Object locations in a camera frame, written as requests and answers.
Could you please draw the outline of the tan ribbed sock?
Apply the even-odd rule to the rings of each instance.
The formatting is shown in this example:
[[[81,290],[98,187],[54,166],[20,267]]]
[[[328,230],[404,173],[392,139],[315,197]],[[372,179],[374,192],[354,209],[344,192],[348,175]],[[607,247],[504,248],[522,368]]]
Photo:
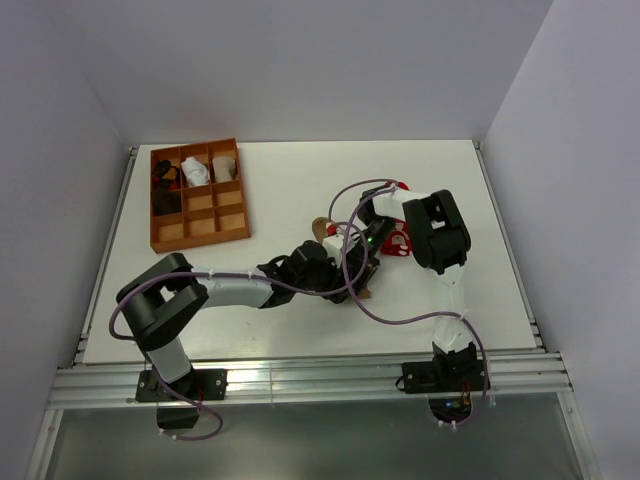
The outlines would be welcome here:
[[[320,244],[327,238],[342,235],[339,225],[327,217],[317,217],[314,219],[311,228],[315,240]]]

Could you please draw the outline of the dark brown striped sock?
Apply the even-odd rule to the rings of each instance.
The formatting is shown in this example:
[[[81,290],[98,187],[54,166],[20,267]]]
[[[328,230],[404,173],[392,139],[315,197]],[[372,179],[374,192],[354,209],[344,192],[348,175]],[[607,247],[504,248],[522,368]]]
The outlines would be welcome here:
[[[155,217],[181,213],[181,193],[179,190],[156,188],[151,194],[151,206]]]

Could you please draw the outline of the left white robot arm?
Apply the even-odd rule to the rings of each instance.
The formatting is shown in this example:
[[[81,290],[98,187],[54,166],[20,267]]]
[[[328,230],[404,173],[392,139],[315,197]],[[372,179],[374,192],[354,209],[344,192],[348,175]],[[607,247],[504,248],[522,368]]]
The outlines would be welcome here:
[[[378,265],[369,244],[360,241],[333,257],[308,240],[291,254],[246,271],[197,269],[183,254],[172,253],[121,289],[109,331],[134,341],[159,375],[159,388],[183,399],[193,391],[195,375],[179,335],[200,310],[275,308],[297,293],[338,304],[365,289]]]

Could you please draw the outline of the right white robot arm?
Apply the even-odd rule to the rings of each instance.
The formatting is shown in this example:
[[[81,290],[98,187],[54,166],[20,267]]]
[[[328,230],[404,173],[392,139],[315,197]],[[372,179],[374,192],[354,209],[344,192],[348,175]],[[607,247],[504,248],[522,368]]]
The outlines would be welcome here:
[[[415,317],[386,319],[366,307],[360,310],[374,321],[388,326],[410,325],[432,319],[433,378],[443,389],[452,390],[462,383],[468,371],[486,360],[477,332],[465,317],[464,267],[471,249],[471,236],[448,190],[429,196],[400,189],[396,184],[365,191],[352,218],[366,223],[375,220],[401,220],[408,228],[412,255],[430,274],[437,308]]]

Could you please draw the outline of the red patterned sock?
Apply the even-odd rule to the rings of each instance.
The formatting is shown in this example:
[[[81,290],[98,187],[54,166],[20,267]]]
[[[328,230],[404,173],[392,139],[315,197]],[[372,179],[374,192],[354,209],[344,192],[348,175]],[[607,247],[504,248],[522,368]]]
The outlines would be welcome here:
[[[384,186],[395,187],[395,190],[389,199],[379,201],[379,205],[375,207],[376,211],[380,211],[382,216],[390,217],[394,213],[400,214],[400,217],[394,218],[394,230],[380,247],[380,252],[384,255],[406,257],[411,254],[411,241],[403,205],[411,200],[411,196],[407,194],[407,185],[402,182],[386,182]]]

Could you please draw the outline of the orange compartment tray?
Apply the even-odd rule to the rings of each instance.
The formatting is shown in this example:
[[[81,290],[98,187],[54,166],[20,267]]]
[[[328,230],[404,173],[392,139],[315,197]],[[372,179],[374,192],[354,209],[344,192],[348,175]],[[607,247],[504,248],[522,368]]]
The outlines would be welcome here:
[[[208,167],[207,185],[189,187],[181,163],[193,156]],[[230,156],[236,160],[237,175],[233,181],[216,183],[212,159]],[[152,213],[152,169],[160,160],[169,160],[180,170],[182,212],[155,217]],[[150,153],[150,245],[157,253],[169,253],[196,247],[221,244],[251,236],[248,203],[237,141],[219,139],[170,147],[157,147]]]

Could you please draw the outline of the beige rolled sock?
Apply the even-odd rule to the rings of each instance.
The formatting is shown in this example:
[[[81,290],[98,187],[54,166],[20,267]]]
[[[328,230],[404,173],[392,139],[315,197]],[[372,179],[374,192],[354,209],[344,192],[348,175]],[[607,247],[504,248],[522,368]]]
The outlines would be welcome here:
[[[216,183],[233,181],[237,175],[236,160],[230,156],[217,156],[212,159],[212,171]]]

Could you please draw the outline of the white rolled sock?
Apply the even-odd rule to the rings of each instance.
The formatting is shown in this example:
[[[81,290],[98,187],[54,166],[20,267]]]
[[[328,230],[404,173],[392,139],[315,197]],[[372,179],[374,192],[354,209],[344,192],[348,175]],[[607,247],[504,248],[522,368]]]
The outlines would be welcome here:
[[[186,157],[181,163],[187,185],[191,188],[207,185],[210,181],[208,167],[195,157]]]

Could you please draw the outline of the black red rolled sock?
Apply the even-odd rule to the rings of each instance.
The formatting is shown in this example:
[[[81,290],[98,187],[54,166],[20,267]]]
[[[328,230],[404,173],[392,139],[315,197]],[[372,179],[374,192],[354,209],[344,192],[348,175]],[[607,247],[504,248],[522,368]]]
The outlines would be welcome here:
[[[155,190],[175,191],[181,188],[180,170],[169,160],[160,160],[155,165],[151,179]]]

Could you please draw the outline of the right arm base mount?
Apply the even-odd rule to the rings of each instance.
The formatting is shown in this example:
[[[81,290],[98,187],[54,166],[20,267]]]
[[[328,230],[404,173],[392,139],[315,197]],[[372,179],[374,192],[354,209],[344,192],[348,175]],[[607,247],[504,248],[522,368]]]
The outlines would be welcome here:
[[[480,394],[478,406],[487,400],[491,381],[488,363],[478,357],[476,345],[468,342],[458,351],[434,345],[431,360],[403,363],[394,386],[407,395],[445,394],[428,399],[430,414],[439,428],[456,431],[476,412],[472,395]]]

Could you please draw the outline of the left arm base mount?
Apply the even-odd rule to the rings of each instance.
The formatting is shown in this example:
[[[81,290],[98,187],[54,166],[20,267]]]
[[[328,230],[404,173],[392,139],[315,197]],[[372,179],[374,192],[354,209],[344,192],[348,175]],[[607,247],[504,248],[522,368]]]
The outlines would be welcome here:
[[[225,369],[195,369],[183,378],[167,383],[154,369],[143,370],[135,393],[137,403],[167,403],[188,399],[185,408],[158,407],[156,423],[164,431],[186,431],[193,428],[204,412],[204,401],[225,399],[227,371]]]

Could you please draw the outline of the aluminium front rail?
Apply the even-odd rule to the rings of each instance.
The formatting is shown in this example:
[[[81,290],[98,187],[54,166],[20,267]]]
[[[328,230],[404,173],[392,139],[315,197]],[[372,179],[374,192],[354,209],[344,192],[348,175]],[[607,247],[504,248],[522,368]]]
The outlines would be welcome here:
[[[404,395],[394,386],[405,362],[429,355],[308,357],[285,360],[196,362],[196,369],[227,371],[224,402],[230,405],[390,400]],[[47,408],[81,410],[139,407],[134,399],[141,363],[86,365],[56,373]],[[558,353],[498,354],[490,357],[491,392],[496,395],[571,392]]]

